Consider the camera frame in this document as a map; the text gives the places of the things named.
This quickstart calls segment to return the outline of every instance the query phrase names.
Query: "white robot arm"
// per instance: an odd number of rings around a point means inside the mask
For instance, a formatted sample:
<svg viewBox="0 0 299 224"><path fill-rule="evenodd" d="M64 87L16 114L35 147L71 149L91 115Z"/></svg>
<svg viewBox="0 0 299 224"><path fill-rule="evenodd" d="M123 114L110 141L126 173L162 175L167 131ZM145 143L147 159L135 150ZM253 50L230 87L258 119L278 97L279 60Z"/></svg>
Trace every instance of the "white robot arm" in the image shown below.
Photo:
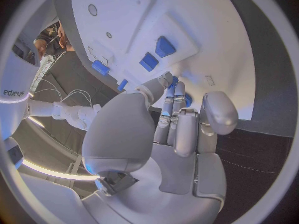
<svg viewBox="0 0 299 224"><path fill-rule="evenodd" d="M49 103L28 99L23 118L29 116L52 116L54 119L65 119L73 127L88 130L92 120L100 110L100 105L70 107L64 102Z"/></svg>

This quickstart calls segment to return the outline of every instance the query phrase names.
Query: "logo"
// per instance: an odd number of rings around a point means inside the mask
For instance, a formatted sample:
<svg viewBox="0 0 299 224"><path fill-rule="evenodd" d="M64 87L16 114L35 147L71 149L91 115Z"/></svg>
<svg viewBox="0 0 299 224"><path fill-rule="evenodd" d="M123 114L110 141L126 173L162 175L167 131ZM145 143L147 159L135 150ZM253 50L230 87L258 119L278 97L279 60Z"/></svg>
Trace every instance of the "logo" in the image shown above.
<svg viewBox="0 0 299 224"><path fill-rule="evenodd" d="M8 96L22 96L24 95L24 91L22 92L18 92L18 91L8 91L8 90L4 90L3 92L4 95L8 95Z"/></svg>

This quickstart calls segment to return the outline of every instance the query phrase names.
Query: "person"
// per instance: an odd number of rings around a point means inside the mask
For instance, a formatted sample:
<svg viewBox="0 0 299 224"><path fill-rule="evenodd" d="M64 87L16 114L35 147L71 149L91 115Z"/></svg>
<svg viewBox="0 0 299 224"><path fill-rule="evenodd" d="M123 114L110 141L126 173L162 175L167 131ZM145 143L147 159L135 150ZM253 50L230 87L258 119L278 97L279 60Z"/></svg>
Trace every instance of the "person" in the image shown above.
<svg viewBox="0 0 299 224"><path fill-rule="evenodd" d="M34 45L40 60L45 55L55 56L64 51L74 50L60 21L44 29L37 36Z"/></svg>

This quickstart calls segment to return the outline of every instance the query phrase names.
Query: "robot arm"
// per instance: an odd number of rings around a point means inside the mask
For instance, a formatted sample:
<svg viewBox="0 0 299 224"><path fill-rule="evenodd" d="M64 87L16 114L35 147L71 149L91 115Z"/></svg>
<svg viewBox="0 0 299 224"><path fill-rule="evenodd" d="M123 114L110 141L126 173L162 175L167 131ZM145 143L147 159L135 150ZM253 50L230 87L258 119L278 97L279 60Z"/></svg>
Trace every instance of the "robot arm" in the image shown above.
<svg viewBox="0 0 299 224"><path fill-rule="evenodd" d="M64 102L49 103L28 99L27 109L23 118L29 116L52 116L54 119L66 119L73 127L88 130L92 120L100 109L100 105L94 105L93 107L70 107Z"/></svg>

